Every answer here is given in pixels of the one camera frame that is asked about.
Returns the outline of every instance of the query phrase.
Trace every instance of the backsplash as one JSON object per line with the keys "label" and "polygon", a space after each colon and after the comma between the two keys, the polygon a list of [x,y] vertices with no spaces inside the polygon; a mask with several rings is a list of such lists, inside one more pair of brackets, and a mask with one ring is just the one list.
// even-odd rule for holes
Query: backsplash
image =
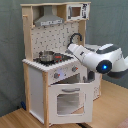
{"label": "backsplash", "polygon": [[[79,22],[71,22],[50,26],[35,27],[32,29],[33,58],[39,56],[40,51],[64,51],[70,42],[70,37],[78,33]],[[78,36],[73,38],[78,43]]]}

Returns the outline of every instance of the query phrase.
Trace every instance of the wooden play kitchen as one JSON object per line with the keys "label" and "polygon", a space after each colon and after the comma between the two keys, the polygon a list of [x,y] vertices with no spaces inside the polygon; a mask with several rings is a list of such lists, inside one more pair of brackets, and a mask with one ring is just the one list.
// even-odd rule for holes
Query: wooden play kitchen
{"label": "wooden play kitchen", "polygon": [[92,121],[101,75],[68,51],[85,46],[90,2],[22,4],[26,108],[46,128]]}

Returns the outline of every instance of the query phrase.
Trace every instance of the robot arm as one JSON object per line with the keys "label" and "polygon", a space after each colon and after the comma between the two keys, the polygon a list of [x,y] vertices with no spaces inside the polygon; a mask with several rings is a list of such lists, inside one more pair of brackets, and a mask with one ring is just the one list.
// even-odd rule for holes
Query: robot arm
{"label": "robot arm", "polygon": [[116,45],[106,44],[96,52],[76,44],[70,44],[68,49],[82,65],[94,72],[107,74],[112,78],[121,78],[128,72],[128,57],[124,59],[121,48]]}

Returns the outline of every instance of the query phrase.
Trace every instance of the knob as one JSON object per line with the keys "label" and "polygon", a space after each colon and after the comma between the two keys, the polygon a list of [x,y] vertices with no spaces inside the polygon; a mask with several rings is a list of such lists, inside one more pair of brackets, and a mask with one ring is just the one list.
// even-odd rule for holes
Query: knob
{"label": "knob", "polygon": [[73,67],[72,71],[75,72],[78,68],[77,67]]}
{"label": "knob", "polygon": [[60,76],[60,74],[58,74],[58,73],[55,73],[55,74],[54,74],[54,78],[55,78],[55,79],[59,78],[59,76]]}

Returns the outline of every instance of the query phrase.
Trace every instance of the stove top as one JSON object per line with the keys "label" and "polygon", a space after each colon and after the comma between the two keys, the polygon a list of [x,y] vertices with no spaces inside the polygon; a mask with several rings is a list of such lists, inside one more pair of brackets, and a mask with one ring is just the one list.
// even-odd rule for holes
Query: stove top
{"label": "stove top", "polygon": [[62,63],[62,62],[65,62],[67,60],[73,59],[73,57],[70,57],[70,56],[67,56],[67,55],[63,55],[63,54],[60,54],[60,55],[62,55],[62,59],[59,60],[59,61],[58,60],[53,60],[53,61],[45,62],[45,61],[41,61],[40,58],[36,58],[33,61],[36,62],[36,63],[42,64],[43,66],[49,67],[49,66],[52,66],[52,65],[55,65],[55,64]]}

